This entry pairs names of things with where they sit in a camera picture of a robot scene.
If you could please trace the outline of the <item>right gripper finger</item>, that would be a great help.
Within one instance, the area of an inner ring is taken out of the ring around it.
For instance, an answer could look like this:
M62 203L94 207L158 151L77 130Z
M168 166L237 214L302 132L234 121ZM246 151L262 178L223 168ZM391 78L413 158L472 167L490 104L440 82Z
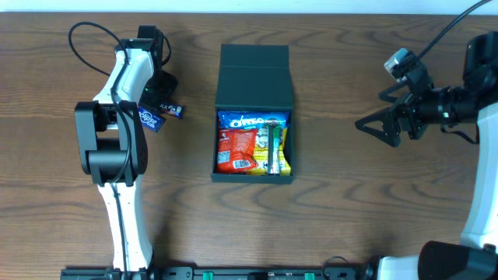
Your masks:
M379 110L355 122L358 130L381 140L391 147L398 147L401 143L401 127L398 116L393 107Z
M386 88L385 90L378 93L378 98L384 102L394 103L397 97L393 96L393 93L406 87L410 83L407 77L399 79L393 86Z

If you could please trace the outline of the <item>Dairy Milk chocolate bar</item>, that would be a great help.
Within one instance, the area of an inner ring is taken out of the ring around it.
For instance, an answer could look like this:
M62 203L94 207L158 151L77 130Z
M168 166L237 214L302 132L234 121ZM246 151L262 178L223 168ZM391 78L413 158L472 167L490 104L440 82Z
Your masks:
M172 103L161 103L160 109L163 114L181 119L183 117L184 108L180 105Z

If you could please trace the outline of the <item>blue Eclipse mints box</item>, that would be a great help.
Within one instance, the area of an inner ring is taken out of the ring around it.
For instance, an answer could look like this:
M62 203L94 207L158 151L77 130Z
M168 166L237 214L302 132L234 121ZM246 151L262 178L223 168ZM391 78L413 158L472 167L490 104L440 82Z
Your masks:
M142 125L155 133L159 132L166 119L160 115L156 115L145 108L139 107L139 116Z

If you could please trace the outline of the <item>blue wafer snack bar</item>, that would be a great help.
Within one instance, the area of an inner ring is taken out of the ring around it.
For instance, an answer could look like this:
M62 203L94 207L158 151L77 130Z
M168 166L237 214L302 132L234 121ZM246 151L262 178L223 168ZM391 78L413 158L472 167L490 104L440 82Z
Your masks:
M289 112L219 110L217 116L221 128L259 129L272 125L286 128Z

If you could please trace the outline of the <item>dark green box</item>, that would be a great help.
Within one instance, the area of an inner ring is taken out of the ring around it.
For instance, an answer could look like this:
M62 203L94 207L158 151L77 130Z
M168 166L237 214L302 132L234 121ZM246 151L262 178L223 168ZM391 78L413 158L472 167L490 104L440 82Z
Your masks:
M287 45L222 44L215 111L287 112L283 155L295 164L293 80Z

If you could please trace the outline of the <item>red candy bag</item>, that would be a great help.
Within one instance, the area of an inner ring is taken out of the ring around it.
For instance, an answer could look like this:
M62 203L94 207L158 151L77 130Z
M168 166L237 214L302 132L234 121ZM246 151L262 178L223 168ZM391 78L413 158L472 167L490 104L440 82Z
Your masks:
M254 169L257 129L219 129L217 173L245 173Z

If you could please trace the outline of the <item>green chocolate bar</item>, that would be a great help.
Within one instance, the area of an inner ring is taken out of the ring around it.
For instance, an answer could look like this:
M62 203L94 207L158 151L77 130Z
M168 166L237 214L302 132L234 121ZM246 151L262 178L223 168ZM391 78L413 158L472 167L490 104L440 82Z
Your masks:
M268 125L268 175L280 174L279 147L282 126L276 119L270 119Z

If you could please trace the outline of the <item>yellow Hacks candy bag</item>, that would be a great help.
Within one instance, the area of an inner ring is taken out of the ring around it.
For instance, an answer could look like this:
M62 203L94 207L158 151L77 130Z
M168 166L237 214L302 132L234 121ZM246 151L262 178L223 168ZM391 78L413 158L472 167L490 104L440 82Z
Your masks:
M287 128L281 129L279 140L279 174L282 176L291 175L291 166L289 165L283 148L286 144ZM246 174L261 176L268 174L268 128L259 128L255 136L253 159L256 162L256 167L248 170Z

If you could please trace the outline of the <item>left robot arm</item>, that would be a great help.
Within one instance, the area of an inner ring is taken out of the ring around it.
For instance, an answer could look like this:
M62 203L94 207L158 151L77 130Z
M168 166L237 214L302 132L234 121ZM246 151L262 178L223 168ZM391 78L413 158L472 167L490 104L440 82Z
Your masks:
M118 39L116 62L102 90L75 107L75 126L82 170L103 197L114 244L115 279L147 279L153 248L142 207L142 178L148 147L142 122L157 117L160 104L177 88L163 70L171 49L156 26L140 26L137 36Z

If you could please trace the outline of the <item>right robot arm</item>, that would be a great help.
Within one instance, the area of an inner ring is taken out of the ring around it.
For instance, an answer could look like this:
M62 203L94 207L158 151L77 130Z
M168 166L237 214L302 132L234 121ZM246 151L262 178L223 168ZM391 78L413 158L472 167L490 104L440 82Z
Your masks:
M479 152L468 218L458 243L429 241L406 257L378 257L364 279L495 279L497 277L497 34L465 48L462 86L436 87L420 57L400 49L384 64L396 85L380 92L388 107L355 126L391 147L401 133L420 139L430 125L457 135Z

